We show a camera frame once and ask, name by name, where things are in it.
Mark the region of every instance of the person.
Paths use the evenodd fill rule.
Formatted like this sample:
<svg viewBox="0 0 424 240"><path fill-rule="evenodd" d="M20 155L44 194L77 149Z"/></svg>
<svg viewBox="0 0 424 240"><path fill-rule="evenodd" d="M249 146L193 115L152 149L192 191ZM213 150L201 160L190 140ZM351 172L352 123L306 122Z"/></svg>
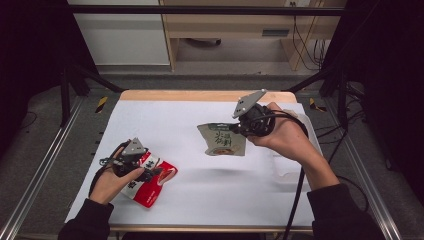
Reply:
<svg viewBox="0 0 424 240"><path fill-rule="evenodd" d="M281 110L274 102L268 104L268 108ZM326 159L293 120L276 118L269 135L247 139L255 146L272 149L302 165L311 187L307 196L315 219L312 222L315 240L385 239L372 217L359 209L348 187L340 183ZM142 172L139 168L119 178L111 169L105 170L75 219L62 228L59 239L107 239L108 220L113 210L110 201Z"/></svg>

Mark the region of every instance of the aluminum rail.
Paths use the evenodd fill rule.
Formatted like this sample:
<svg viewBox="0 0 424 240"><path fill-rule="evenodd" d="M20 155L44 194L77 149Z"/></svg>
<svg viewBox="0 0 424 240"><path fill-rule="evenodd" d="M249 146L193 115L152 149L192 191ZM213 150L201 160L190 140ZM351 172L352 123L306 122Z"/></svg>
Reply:
<svg viewBox="0 0 424 240"><path fill-rule="evenodd" d="M200 14L200 15L296 15L345 16L358 15L364 10L309 7L250 7L250 6L156 6L156 5L46 5L44 10L71 11L89 14Z"/></svg>
<svg viewBox="0 0 424 240"><path fill-rule="evenodd" d="M18 233L19 228L21 227L26 215L28 214L32 204L34 203L34 200L37 197L37 194L40 191L44 180L46 179L47 174L50 171L51 166L55 162L56 157L64 141L66 140L66 137L68 136L68 133L72 128L75 119L78 116L83 101L83 97L77 97L71 110L71 117L69 118L65 126L59 128L55 139L50 145L50 148L48 149L40 166L38 167L37 172L29 183L27 189L25 190L25 193L22 195L21 200L19 201L18 205L16 206L12 215L9 217L4 227L1 229L1 240L14 239L16 234Z"/></svg>
<svg viewBox="0 0 424 240"><path fill-rule="evenodd" d="M335 122L338 122L336 116L336 107L332 101L324 98L326 105L328 106L329 112L333 117ZM381 231L388 240L400 240L402 239L399 230L396 227L395 222L390 215L389 210L386 207L386 204L383 201L380 193L377 190L377 187L374 185L371 177L369 176L364 164L362 163L361 157L359 156L356 148L349 137L349 134L346 135L344 144L348 151L349 159L351 161L352 167L358 177L358 181L362 186L364 192L366 193L370 206L374 212L377 223L379 224Z"/></svg>

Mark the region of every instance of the white wall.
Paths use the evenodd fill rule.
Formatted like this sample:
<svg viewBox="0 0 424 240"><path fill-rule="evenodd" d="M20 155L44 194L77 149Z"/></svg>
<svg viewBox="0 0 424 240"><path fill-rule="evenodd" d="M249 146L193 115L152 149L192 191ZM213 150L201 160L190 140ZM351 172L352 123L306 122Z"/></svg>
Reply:
<svg viewBox="0 0 424 240"><path fill-rule="evenodd" d="M158 5L157 0L68 0L69 4ZM169 65L161 16L75 14L96 65Z"/></svg>

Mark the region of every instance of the black sleeve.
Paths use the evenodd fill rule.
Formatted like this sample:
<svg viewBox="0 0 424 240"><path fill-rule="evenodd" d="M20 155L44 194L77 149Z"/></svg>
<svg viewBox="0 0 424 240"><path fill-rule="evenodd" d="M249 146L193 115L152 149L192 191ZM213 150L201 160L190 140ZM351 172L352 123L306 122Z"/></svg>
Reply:
<svg viewBox="0 0 424 240"><path fill-rule="evenodd" d="M77 216L69 220L59 232L59 240L105 240L110 233L109 218L113 205L107 206L86 199Z"/></svg>
<svg viewBox="0 0 424 240"><path fill-rule="evenodd" d="M346 185L314 190L308 198L315 217L314 239L385 239L371 216L358 208Z"/></svg>

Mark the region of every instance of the red snack bag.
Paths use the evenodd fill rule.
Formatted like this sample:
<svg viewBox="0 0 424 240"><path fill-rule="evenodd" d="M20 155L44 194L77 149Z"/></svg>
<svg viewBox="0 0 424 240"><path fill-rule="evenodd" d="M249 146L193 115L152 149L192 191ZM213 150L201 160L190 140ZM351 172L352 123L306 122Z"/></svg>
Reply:
<svg viewBox="0 0 424 240"><path fill-rule="evenodd" d="M163 184L172 179L178 170L173 165L153 155L150 151L141 156L139 165L152 171L161 169L160 174L155 175L150 182L132 181L122 189L121 193L150 208L159 197Z"/></svg>

